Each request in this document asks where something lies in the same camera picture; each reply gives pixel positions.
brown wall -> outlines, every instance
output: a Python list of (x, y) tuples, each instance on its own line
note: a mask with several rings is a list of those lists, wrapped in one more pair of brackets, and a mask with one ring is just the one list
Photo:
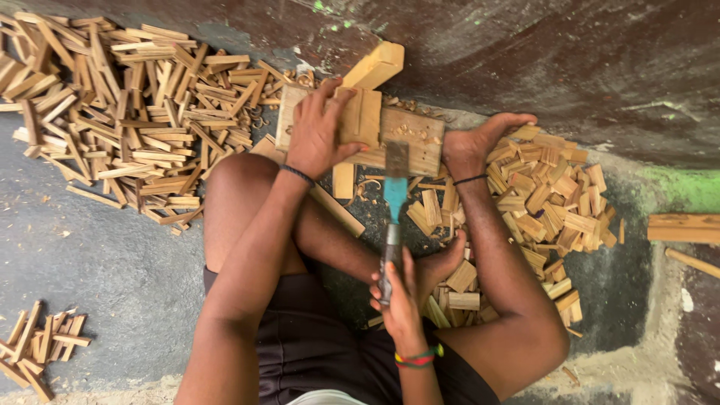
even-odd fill
[(532, 112), (551, 133), (622, 156), (720, 168), (717, 0), (0, 4), (18, 6), (162, 25), (288, 66), (298, 47), (298, 58), (340, 74), (391, 40), (405, 46), (405, 70), (386, 91), (486, 115)]

blue chisel handle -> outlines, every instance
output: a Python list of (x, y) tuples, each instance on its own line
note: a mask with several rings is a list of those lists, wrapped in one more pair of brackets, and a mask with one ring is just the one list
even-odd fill
[(380, 281), (377, 283), (382, 297), (378, 300), (382, 305), (390, 305), (390, 295), (392, 294), (392, 286), (385, 274), (385, 263), (388, 261), (395, 264), (400, 279), (403, 279), (405, 272), (402, 267), (402, 235), (400, 234), (400, 224), (388, 223), (385, 229), (385, 246), (382, 249), (380, 257)]

concrete floor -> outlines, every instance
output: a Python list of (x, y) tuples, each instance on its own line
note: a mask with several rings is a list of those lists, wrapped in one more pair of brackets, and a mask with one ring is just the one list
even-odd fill
[[(458, 128), (484, 119), (448, 114)], [(24, 144), (10, 140), (20, 125), (19, 115), (0, 116), (0, 336), (9, 333), (18, 310), (29, 309), (36, 299), (45, 300), (52, 312), (78, 306), (89, 314), (84, 334), (94, 341), (77, 350), (72, 361), (49, 367), (48, 381), (60, 377), (51, 385), (59, 394), (56, 402), (171, 403), (203, 299), (200, 225), (176, 237), (130, 209), (115, 210), (66, 192), (57, 169), (23, 157)], [(506, 403), (710, 404), (708, 398), (720, 398), (720, 365), (714, 363), (720, 360), (720, 280), (667, 261), (665, 245), (646, 241), (644, 229), (648, 213), (720, 212), (720, 187), (699, 190), (703, 197), (696, 199), (684, 189), (698, 176), (720, 186), (720, 177), (665, 171), (598, 151), (590, 151), (589, 160), (603, 164), (606, 197), (617, 218), (625, 218), (626, 243), (566, 258), (584, 314), (573, 327), (585, 336), (572, 338), (565, 365), (582, 386), (572, 386), (558, 370)], [(366, 196), (382, 199), (373, 187)], [(378, 249), (380, 205), (358, 201), (350, 211), (367, 227), (361, 239)], [(438, 249), (436, 240), (422, 236), (407, 217), (403, 221), (414, 254)], [(611, 230), (617, 233), (618, 219)], [(70, 234), (63, 236), (64, 231)], [(673, 245), (693, 252), (693, 246)], [(718, 248), (698, 246), (697, 251), (708, 261), (720, 259)], [(375, 316), (366, 304), (365, 285), (330, 269), (321, 275), (352, 329), (360, 330)], [(678, 394), (676, 386), (690, 388)], [(34, 404), (36, 399), (30, 390), (0, 378), (0, 403), (16, 401)]]

black bracelet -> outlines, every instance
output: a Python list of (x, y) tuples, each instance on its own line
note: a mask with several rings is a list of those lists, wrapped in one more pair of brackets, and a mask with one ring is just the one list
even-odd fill
[(297, 174), (298, 176), (300, 176), (303, 180), (305, 180), (310, 185), (310, 188), (313, 188), (315, 186), (315, 182), (310, 178), (310, 176), (301, 172), (300, 170), (293, 169), (292, 167), (290, 167), (286, 164), (281, 164), (280, 169), (287, 170), (288, 172), (293, 173), (293, 174)]
[(484, 179), (485, 177), (487, 177), (487, 173), (483, 173), (483, 174), (481, 174), (479, 176), (475, 176), (475, 177), (470, 177), (468, 179), (458, 180), (455, 183), (453, 183), (452, 185), (457, 186), (458, 184), (461, 184), (461, 183), (471, 182), (472, 180), (477, 180), (477, 179)]

black shorts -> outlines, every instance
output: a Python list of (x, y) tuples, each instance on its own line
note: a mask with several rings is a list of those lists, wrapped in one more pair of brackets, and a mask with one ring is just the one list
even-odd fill
[[(217, 274), (203, 270), (205, 293)], [(423, 320), (429, 345), (436, 327)], [(485, 380), (446, 344), (435, 372), (446, 405), (499, 404)], [(260, 322), (260, 404), (285, 405), (319, 389), (336, 389), (368, 405), (401, 404), (395, 344), (385, 330), (354, 337), (342, 323), (315, 275), (280, 280)]]

